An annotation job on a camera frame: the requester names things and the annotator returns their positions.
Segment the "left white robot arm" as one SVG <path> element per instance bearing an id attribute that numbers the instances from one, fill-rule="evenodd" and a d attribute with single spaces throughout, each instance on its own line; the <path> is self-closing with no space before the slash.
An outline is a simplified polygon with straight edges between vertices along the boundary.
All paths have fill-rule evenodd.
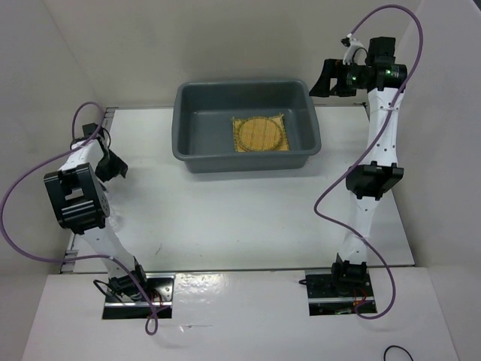
<path id="1" fill-rule="evenodd" d="M 44 176 L 53 212 L 59 225 L 79 235 L 99 255 L 107 269 L 110 291 L 142 301 L 150 291 L 150 282 L 135 257 L 121 244 L 110 224 L 110 205 L 105 184 L 125 177 L 127 164 L 110 150 L 104 129 L 95 123 L 83 127 L 83 137 L 75 138 L 72 153 L 58 171 Z"/>

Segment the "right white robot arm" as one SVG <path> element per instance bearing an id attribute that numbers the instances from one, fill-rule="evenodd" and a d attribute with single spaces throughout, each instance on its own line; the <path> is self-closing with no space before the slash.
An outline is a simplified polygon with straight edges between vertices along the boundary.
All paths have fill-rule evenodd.
<path id="1" fill-rule="evenodd" d="M 368 241 L 374 214 L 385 193 L 404 176 L 398 164 L 398 114 L 407 79 L 405 65 L 395 61 L 395 39 L 378 37 L 364 47 L 352 35 L 342 39 L 342 59 L 324 61 L 321 75 L 309 92 L 314 97 L 351 97 L 366 90 L 369 104 L 368 145 L 344 178 L 351 208 L 347 233 L 331 267 L 329 286 L 345 296 L 368 281 Z"/>

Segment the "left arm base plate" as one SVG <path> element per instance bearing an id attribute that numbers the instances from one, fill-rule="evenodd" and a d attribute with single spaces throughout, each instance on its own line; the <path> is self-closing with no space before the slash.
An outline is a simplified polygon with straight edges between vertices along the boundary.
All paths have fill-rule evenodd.
<path id="1" fill-rule="evenodd" d="M 171 319 L 174 298 L 174 274 L 147 273 L 147 295 L 157 310 L 159 319 Z M 141 298 L 115 294 L 106 282 L 94 280 L 93 284 L 104 296 L 103 320 L 146 320 L 150 315 L 148 302 Z"/>

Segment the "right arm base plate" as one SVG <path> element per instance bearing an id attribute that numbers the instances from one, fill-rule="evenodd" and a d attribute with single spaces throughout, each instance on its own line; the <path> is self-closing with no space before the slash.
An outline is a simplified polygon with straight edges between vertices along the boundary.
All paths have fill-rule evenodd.
<path id="1" fill-rule="evenodd" d="M 377 313 L 369 275 L 360 284 L 335 285 L 330 271 L 306 271 L 298 283 L 306 289 L 311 317 L 354 314 L 356 307 L 360 314 Z"/>

